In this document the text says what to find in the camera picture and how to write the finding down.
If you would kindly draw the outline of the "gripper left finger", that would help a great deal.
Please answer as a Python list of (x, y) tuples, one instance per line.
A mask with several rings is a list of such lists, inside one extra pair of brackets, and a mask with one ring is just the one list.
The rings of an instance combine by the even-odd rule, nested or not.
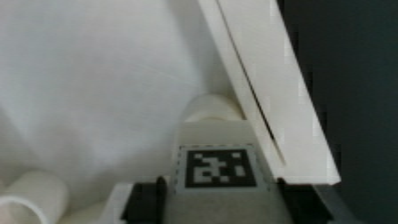
[(125, 224), (164, 224), (166, 198), (168, 181), (164, 177), (159, 177), (155, 182), (134, 185), (121, 214)]

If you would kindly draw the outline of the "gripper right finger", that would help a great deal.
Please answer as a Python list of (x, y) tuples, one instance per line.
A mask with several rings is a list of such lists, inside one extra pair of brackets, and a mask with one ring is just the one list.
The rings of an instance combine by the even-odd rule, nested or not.
[(328, 224), (333, 215), (312, 185), (294, 185), (283, 178), (278, 187), (287, 203), (294, 224)]

